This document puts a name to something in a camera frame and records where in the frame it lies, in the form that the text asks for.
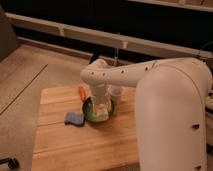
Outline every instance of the floor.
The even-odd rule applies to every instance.
[[[15,157],[20,171],[30,170],[41,89],[81,83],[79,74],[87,64],[85,59],[29,45],[0,62],[0,158]],[[0,170],[8,169],[4,165]],[[114,171],[118,170],[139,171],[139,167]]]

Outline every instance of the wooden table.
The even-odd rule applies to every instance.
[[[44,89],[32,171],[94,171],[137,163],[133,100],[134,89],[126,88],[116,114],[107,122],[65,126],[66,112],[81,112],[77,85]]]

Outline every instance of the cable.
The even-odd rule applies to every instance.
[[[203,45],[200,47],[199,52],[198,52],[198,54],[197,54],[197,58],[198,58],[198,59],[202,59],[201,56],[200,56],[200,52],[201,52],[205,47],[207,47],[207,46],[209,46],[209,45],[211,45],[211,44],[213,44],[213,41],[207,42],[207,43],[203,44]]]

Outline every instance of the white cup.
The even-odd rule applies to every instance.
[[[114,104],[118,104],[121,101],[123,95],[123,87],[110,85],[108,88],[108,92]]]

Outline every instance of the sponge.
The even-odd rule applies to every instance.
[[[83,126],[84,123],[85,123],[84,115],[75,112],[67,112],[64,119],[65,125],[73,124],[75,126]]]

